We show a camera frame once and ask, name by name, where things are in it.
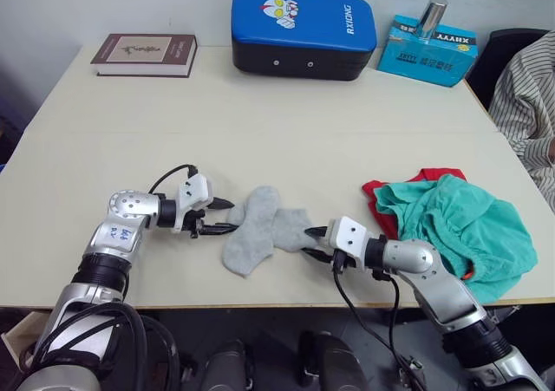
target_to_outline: person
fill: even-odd
[[[555,212],[555,31],[507,64],[489,114]]]

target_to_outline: tissue box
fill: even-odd
[[[412,33],[418,20],[395,16],[378,70],[453,86],[464,77],[478,55],[476,34],[440,24],[424,41]]]
[[[246,72],[353,80],[375,48],[363,0],[233,0],[233,63]]]

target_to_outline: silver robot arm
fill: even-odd
[[[173,233],[190,231],[192,238],[199,234],[215,235],[233,231],[235,225],[204,225],[204,208],[209,205],[213,208],[232,206],[226,200],[216,200],[220,204],[214,206],[216,202],[212,196],[212,185],[199,173],[190,173],[189,179],[180,184],[175,200],[166,199],[162,194],[133,190],[114,193],[108,203],[108,215],[96,228],[71,283],[64,287],[58,297],[35,349],[39,349],[61,323],[80,310],[125,299],[128,274],[146,229],[158,226],[171,228]],[[43,356],[112,318],[93,315],[81,319],[54,339]],[[73,359],[70,364],[50,363],[51,366],[31,370],[17,390],[40,391],[52,387],[68,387],[79,391],[100,390],[91,372],[93,369],[81,362],[86,355],[92,355],[93,359],[102,362],[110,349],[113,334],[114,327],[108,327],[78,342],[71,347]]]
[[[426,316],[443,335],[444,349],[455,353],[482,387],[526,380],[539,391],[549,391],[466,285],[445,269],[440,253],[431,244],[417,239],[376,238],[347,217],[330,222],[324,243],[345,252],[356,268],[396,274],[408,283]]]

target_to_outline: red cloth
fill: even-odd
[[[462,173],[461,170],[458,168],[422,168],[420,172],[413,177],[409,181],[421,181],[421,180],[439,180],[441,176],[445,174],[452,174],[460,179],[466,180],[467,178]],[[383,233],[389,239],[399,239],[397,234],[397,220],[395,215],[388,215],[385,213],[379,213],[375,208],[375,202],[377,199],[375,198],[374,190],[387,185],[387,182],[372,180],[362,186],[362,189],[368,196],[370,197],[370,201],[368,202],[368,207],[372,214],[374,215],[375,220],[380,224],[383,229]]]

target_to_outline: white table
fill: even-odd
[[[146,190],[186,162],[212,178],[217,196],[241,201],[270,184],[284,207],[306,208],[315,225],[347,214],[376,232],[361,184],[401,181],[424,166],[458,167],[472,183],[515,204],[538,250],[539,264],[505,303],[555,301],[555,216],[464,84],[444,89],[371,69],[352,83],[255,78],[229,67],[229,51],[201,49],[192,78],[183,80],[97,78],[87,65],[92,52],[77,57],[0,174],[0,305],[52,306],[104,218],[110,194]],[[395,98],[398,88],[443,107],[419,111],[411,129],[414,98]],[[290,103],[277,107],[279,94],[288,94]],[[352,108],[337,110],[339,94],[350,95]],[[307,108],[293,113],[293,106]],[[218,120],[224,126],[213,127]],[[173,195],[183,178],[160,189]],[[207,220],[224,216],[210,212]],[[328,266],[276,250],[243,279],[221,264],[224,242],[148,232],[128,301],[139,307],[342,304]],[[392,302],[388,283],[354,271],[344,283],[360,305]],[[414,303],[406,285],[402,302]]]
[[[496,132],[465,83],[442,88],[364,69],[355,81],[246,75],[230,48],[199,48],[191,77],[98,77],[84,49],[27,132],[277,137],[321,133]]]

